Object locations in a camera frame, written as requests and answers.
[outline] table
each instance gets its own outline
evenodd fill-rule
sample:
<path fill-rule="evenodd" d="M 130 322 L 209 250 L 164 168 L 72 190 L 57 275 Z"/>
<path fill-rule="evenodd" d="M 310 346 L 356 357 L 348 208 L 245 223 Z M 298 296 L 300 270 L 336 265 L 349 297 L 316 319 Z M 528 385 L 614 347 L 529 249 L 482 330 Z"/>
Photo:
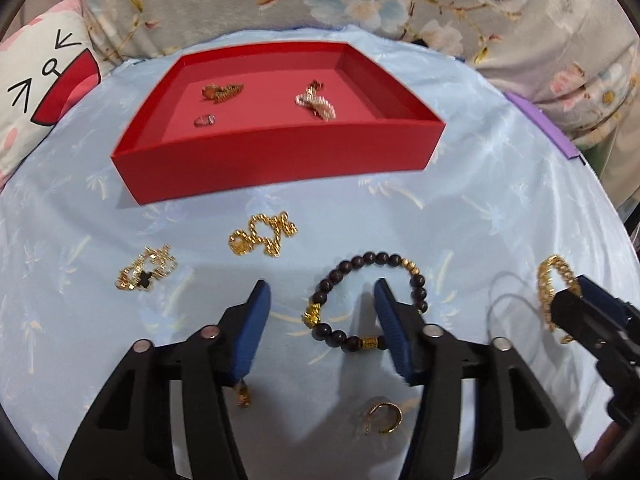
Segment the table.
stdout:
<path fill-rule="evenodd" d="M 300 320 L 314 285 L 333 266 L 383 250 L 404 254 L 423 270 L 425 321 L 461 339 L 510 338 L 580 452 L 588 452 L 608 424 L 609 390 L 583 348 L 561 346 L 560 333 L 544 330 L 536 267 L 562 254 L 577 274 L 640 303 L 638 262 L 593 172 L 580 159 L 566 160 L 471 68 L 421 46 L 348 27 L 241 32 L 188 52 L 300 39 L 348 41 L 445 120 L 427 168 L 137 206 L 109 156 L 178 54 L 116 69 L 62 119 L 0 195 L 0 400 L 21 438 L 55 475 L 92 399 L 135 340 L 183 340 L 244 302 L 262 278 L 273 305 L 247 377 L 253 403 L 239 410 L 232 392 L 228 397 L 250 478 L 394 478 L 420 390 L 403 384 L 388 352 L 345 355 L 314 341 Z M 227 237 L 250 215 L 281 210 L 299 229 L 283 240 L 281 257 L 231 253 Z M 179 263 L 174 274 L 149 293 L 116 289 L 119 269 L 145 245 L 165 243 Z M 410 302 L 405 271 L 363 269 L 330 294 L 323 315 L 334 328 L 378 333 L 371 293 L 382 276 L 399 301 Z M 471 386 L 463 386 L 460 472 L 469 463 Z M 402 407 L 401 431 L 365 436 L 364 413 L 380 398 Z M 175 453 L 184 473 L 179 440 Z"/>

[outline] cartoon pillow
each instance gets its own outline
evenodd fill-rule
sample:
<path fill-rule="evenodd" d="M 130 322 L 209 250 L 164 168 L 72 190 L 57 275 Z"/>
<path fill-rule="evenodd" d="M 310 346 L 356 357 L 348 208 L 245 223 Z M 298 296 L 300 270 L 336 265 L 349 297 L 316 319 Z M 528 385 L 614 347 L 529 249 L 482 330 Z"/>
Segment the cartoon pillow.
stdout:
<path fill-rule="evenodd" d="M 80 0 L 60 2 L 0 43 L 0 189 L 102 77 Z"/>

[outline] red tray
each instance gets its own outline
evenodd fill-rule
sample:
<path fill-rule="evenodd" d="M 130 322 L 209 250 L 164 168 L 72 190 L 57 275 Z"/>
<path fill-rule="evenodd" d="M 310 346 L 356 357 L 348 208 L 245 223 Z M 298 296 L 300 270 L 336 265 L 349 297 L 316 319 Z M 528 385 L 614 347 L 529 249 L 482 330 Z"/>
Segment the red tray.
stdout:
<path fill-rule="evenodd" d="M 335 107 L 296 105 L 313 80 Z M 222 104 L 202 87 L 242 83 Z M 196 127 L 213 114 L 216 124 Z M 344 43 L 257 43 L 182 56 L 130 122 L 111 159 L 140 203 L 308 178 L 422 170 L 444 123 Z"/>

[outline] gold earring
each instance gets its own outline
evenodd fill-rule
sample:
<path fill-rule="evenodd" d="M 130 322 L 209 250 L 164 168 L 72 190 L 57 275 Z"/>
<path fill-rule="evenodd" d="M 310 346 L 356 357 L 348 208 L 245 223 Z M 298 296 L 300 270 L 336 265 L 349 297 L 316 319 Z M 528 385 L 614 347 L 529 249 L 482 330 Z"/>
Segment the gold earring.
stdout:
<path fill-rule="evenodd" d="M 371 417 L 377 410 L 382 408 L 382 406 L 388 406 L 394 411 L 394 413 L 396 414 L 396 421 L 393 423 L 393 425 L 390 428 L 386 428 L 386 430 L 379 430 L 378 433 L 381 433 L 381 434 L 391 433 L 392 431 L 397 430 L 400 427 L 400 424 L 402 424 L 402 410 L 400 409 L 399 406 L 396 406 L 392 402 L 379 402 L 367 412 L 367 427 L 365 428 L 364 434 L 369 434 Z"/>
<path fill-rule="evenodd" d="M 234 386 L 236 391 L 236 401 L 238 408 L 246 408 L 251 404 L 251 395 L 249 394 L 249 388 L 246 386 L 244 379 L 240 379 L 238 384 Z"/>
<path fill-rule="evenodd" d="M 312 111 L 316 117 L 320 117 L 323 121 L 333 121 L 335 119 L 333 105 L 326 98 L 316 95 L 323 86 L 321 82 L 313 80 L 306 87 L 305 93 L 296 95 L 296 104 Z"/>
<path fill-rule="evenodd" d="M 178 263 L 169 254 L 171 246 L 165 244 L 161 249 L 150 249 L 145 247 L 142 254 L 133 260 L 130 266 L 125 267 L 118 274 L 116 287 L 120 290 L 148 289 L 151 280 L 166 278 L 174 272 Z M 145 263 L 153 266 L 152 270 L 146 270 Z"/>

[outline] metal screw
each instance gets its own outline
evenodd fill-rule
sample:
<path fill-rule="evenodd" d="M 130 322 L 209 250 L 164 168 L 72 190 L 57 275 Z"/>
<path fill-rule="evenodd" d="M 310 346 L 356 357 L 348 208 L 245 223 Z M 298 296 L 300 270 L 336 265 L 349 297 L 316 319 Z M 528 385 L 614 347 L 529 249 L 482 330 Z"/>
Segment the metal screw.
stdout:
<path fill-rule="evenodd" d="M 427 337 L 440 337 L 444 334 L 444 330 L 438 325 L 425 325 L 422 333 Z"/>
<path fill-rule="evenodd" d="M 133 343 L 133 351 L 139 354 L 146 352 L 151 348 L 151 341 L 149 339 L 138 339 Z"/>
<path fill-rule="evenodd" d="M 200 330 L 200 336 L 204 339 L 213 339 L 220 335 L 220 328 L 217 325 L 207 325 Z"/>
<path fill-rule="evenodd" d="M 500 352 L 506 352 L 507 350 L 511 350 L 511 341 L 505 337 L 497 337 L 494 339 L 494 346 Z"/>

